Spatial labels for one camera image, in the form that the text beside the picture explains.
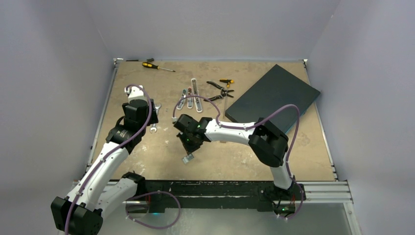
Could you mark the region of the silver staple strip block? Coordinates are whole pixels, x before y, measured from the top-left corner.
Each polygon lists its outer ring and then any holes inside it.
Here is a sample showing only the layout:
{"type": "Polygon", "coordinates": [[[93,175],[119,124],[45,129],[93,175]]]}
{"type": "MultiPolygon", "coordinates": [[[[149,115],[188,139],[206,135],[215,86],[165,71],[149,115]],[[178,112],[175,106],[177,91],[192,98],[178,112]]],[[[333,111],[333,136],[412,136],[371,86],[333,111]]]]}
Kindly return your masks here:
{"type": "Polygon", "coordinates": [[[194,156],[193,156],[193,154],[190,153],[190,154],[186,155],[185,157],[183,157],[182,161],[183,161],[184,164],[188,164],[193,159],[194,159],[194,156]]]}

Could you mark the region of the red silver stapler insert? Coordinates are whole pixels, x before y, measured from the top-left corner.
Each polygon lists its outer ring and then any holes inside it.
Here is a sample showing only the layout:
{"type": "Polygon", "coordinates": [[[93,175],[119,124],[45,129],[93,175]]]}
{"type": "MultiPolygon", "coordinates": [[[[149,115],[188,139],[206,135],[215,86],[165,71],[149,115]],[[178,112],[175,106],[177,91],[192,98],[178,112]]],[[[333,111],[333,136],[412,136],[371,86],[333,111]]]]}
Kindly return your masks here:
{"type": "Polygon", "coordinates": [[[193,95],[192,92],[192,88],[188,87],[187,89],[187,108],[188,109],[192,109],[193,108],[193,97],[191,97],[193,95]]]}

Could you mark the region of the silver stapler magazine tray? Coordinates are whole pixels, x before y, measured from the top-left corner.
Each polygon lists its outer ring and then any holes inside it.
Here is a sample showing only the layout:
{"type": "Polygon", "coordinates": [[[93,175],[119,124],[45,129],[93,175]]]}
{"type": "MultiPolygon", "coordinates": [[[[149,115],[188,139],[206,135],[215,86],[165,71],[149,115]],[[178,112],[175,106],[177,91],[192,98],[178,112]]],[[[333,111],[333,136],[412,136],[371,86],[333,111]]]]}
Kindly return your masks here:
{"type": "Polygon", "coordinates": [[[177,110],[181,110],[184,107],[186,101],[187,89],[182,90],[181,98],[179,99],[178,105],[176,107],[177,110]]]}

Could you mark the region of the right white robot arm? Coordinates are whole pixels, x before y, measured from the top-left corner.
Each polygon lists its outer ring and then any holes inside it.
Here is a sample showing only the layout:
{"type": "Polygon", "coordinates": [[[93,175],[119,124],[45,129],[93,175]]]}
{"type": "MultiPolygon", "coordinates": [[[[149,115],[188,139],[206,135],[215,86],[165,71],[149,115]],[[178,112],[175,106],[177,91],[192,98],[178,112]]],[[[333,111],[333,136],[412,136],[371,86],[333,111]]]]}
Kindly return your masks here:
{"type": "Polygon", "coordinates": [[[288,137],[270,121],[256,126],[251,123],[217,123],[211,117],[199,121],[182,114],[172,118],[173,126],[179,130],[187,154],[198,150],[204,142],[226,141],[249,146],[259,161],[270,167],[276,196],[287,199],[294,193],[293,180],[286,168],[288,137]]]}

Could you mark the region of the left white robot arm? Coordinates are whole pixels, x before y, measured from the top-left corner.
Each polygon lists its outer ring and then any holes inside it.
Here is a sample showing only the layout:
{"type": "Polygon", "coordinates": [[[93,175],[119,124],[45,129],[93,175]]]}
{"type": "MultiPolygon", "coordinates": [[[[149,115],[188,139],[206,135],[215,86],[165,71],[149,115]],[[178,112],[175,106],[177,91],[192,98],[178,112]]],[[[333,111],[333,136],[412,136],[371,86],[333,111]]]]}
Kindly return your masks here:
{"type": "Polygon", "coordinates": [[[113,173],[139,144],[147,126],[158,123],[152,99],[130,98],[122,105],[124,116],[109,132],[100,156],[64,197],[51,203],[55,226],[68,235],[96,235],[104,220],[125,200],[142,199],[148,192],[145,178],[125,173],[108,191],[113,173]]]}

